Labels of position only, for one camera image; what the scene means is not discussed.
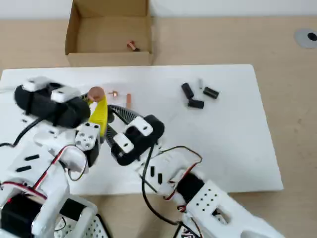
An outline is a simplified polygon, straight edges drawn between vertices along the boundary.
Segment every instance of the white wall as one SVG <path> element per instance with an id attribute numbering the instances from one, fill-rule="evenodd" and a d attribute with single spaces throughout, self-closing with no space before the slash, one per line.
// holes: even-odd
<path id="1" fill-rule="evenodd" d="M 72 0 L 0 0 L 0 18 L 68 18 Z M 151 0 L 158 16 L 317 14 L 317 0 Z"/>

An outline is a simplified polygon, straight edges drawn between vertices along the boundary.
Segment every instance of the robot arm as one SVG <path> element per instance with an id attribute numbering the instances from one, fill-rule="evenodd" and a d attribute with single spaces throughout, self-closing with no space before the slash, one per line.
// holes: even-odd
<path id="1" fill-rule="evenodd" d="M 158 141 L 164 126 L 157 118 L 142 118 L 118 106 L 110 108 L 126 123 L 123 132 L 117 133 L 110 127 L 106 134 L 112 155 L 119 164 L 135 170 L 155 193 L 165 200 L 173 200 L 183 213 L 183 224 L 196 237 L 284 237 L 263 219 L 253 216 L 211 180 L 202 179 L 203 175 L 193 170 L 202 159 L 198 153 L 185 146 L 163 150 Z M 196 160 L 189 162 L 184 156 L 187 154 L 181 152 L 191 152 Z"/>
<path id="2" fill-rule="evenodd" d="M 77 225 L 67 238 L 82 237 L 97 208 L 69 194 L 64 169 L 76 171 L 78 178 L 87 173 L 105 139 L 117 162 L 140 175 L 143 188 L 147 184 L 165 200 L 176 203 L 183 217 L 181 222 L 169 221 L 171 224 L 184 226 L 195 237 L 283 238 L 212 181 L 205 180 L 203 174 L 194 169 L 202 159 L 198 153 L 185 146 L 164 150 L 160 142 L 164 124 L 155 116 L 142 117 L 131 110 L 109 105 L 108 124 L 99 116 L 87 122 L 90 110 L 79 96 L 73 88 L 51 83 L 42 77 L 28 80 L 16 89 L 16 102 L 26 115 L 41 117 L 53 109 L 56 113 L 46 118 L 50 123 L 42 122 L 42 129 L 14 160 L 7 181 L 2 183 L 2 230 L 12 234 L 24 231 L 24 237 L 32 234 L 36 238 L 51 238 L 57 216 L 71 200 L 82 209 L 76 215 Z M 38 110 L 32 106 L 33 102 L 46 106 Z M 106 100 L 100 105 L 107 106 Z M 123 132 L 116 132 L 110 125 L 115 116 L 126 124 Z M 41 202 L 30 202 L 29 195 Z M 11 225 L 13 220 L 23 220 L 25 227 L 17 229 Z M 180 233 L 178 237 L 190 237 L 187 235 Z"/>

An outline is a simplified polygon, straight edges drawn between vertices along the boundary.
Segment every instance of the wooden table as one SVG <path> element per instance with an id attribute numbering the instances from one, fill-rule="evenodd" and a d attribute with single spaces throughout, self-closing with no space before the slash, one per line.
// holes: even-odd
<path id="1" fill-rule="evenodd" d="M 232 196 L 288 238 L 317 236 L 317 50 L 300 48 L 294 31 L 317 17 L 158 18 L 155 64 L 251 63 L 285 190 Z M 0 68 L 67 67 L 65 20 L 0 21 Z M 96 196 L 114 237 L 171 237 L 140 195 Z M 151 196 L 166 216 L 172 204 Z"/>

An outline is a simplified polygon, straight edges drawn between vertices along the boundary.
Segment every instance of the open cardboard box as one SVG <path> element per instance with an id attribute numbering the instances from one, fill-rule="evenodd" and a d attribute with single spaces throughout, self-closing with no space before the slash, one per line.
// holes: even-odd
<path id="1" fill-rule="evenodd" d="M 65 53 L 73 67 L 151 65 L 148 0 L 74 0 Z"/>

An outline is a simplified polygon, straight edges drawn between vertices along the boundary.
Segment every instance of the black cylinder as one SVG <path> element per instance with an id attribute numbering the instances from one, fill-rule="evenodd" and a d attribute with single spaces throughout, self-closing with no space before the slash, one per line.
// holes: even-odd
<path id="1" fill-rule="evenodd" d="M 205 87 L 203 94 L 205 94 L 213 99 L 217 99 L 219 92 L 214 91 L 213 89 L 211 89 L 209 87 Z"/>
<path id="2" fill-rule="evenodd" d="M 192 91 L 192 89 L 190 88 L 189 84 L 188 83 L 184 83 L 182 85 L 182 89 L 186 95 L 186 98 L 189 100 L 189 99 L 192 99 L 194 97 L 194 93 Z"/>
<path id="3" fill-rule="evenodd" d="M 204 105 L 205 103 L 203 101 L 194 100 L 194 99 L 189 100 L 187 104 L 187 106 L 191 108 L 199 108 L 199 109 L 203 109 Z"/>

